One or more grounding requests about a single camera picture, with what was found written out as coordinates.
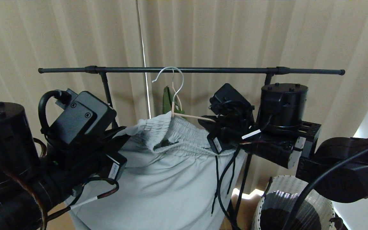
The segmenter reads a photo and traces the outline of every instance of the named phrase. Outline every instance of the clothing rack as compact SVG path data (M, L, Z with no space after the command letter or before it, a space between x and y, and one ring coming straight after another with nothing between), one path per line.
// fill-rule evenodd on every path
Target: clothing rack
M99 74L102 78L105 89L106 100L113 107L106 73L159 73L163 67L98 67L95 65L78 68L39 68L39 73L89 73ZM292 69L288 67L270 68L207 68L207 67L179 67L183 73L227 73L227 74L266 74L265 85L271 83L272 77L284 74L334 74L344 75L345 70L325 70L325 69ZM172 73L172 70L165 70L165 73ZM111 123L112 128L117 128L116 120Z

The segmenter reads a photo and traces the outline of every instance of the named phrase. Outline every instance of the cylindrical motor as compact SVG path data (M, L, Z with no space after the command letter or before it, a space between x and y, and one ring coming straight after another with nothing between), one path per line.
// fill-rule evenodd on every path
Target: cylindrical motor
M0 102L0 194L15 185L2 170L5 166L27 180L39 166L25 109L16 103Z
M308 87L301 84L275 83L261 88L260 128L297 130L302 123Z

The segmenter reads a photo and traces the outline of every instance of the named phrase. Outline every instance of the vertical blind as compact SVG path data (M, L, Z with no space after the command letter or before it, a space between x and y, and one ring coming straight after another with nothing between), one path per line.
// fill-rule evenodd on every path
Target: vertical blind
M41 75L38 67L87 65L346 69L344 76L289 74L272 82L309 87L304 120L323 124L320 142L352 136L368 109L368 1L0 1L0 101L25 106L35 137L42 138L37 105L46 91L88 90L105 100L97 74ZM184 75L179 95L191 115L211 115L208 99L226 82L258 106L265 78ZM161 113L172 74L155 83L155 74L108 77L121 125L148 118L148 109ZM59 113L50 103L48 121ZM293 174L255 156L252 162L250 189Z

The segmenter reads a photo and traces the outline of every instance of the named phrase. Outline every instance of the green cloth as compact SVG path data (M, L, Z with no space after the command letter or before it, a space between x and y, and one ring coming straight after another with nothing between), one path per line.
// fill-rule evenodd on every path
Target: green cloth
M166 86L163 92L163 114L171 111L171 104L173 102L173 94L170 92L170 88ZM174 113L185 114L184 110L181 110L180 104L177 101L177 97L175 97L175 109Z

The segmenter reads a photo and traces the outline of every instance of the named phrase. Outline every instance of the white zip tie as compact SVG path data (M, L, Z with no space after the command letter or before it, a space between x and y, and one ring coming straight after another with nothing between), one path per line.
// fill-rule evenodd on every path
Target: white zip tie
M97 200L97 196L92 197L92 198L89 198L89 199L87 199L87 200L85 200L85 201L83 201L83 202L80 202L80 203L78 203L78 204L71 205L71 206L70 206L70 210L75 209L75 208L77 208L77 207L79 207L79 206L82 206L82 205L84 205L84 204L87 204L87 203L89 203L89 202L96 201L96 200Z
M258 129L258 130L255 130L255 131L249 133L249 134L245 134L245 135L242 136L242 140L247 139L248 137L252 137L253 135L256 135L260 132L261 132L261 130Z

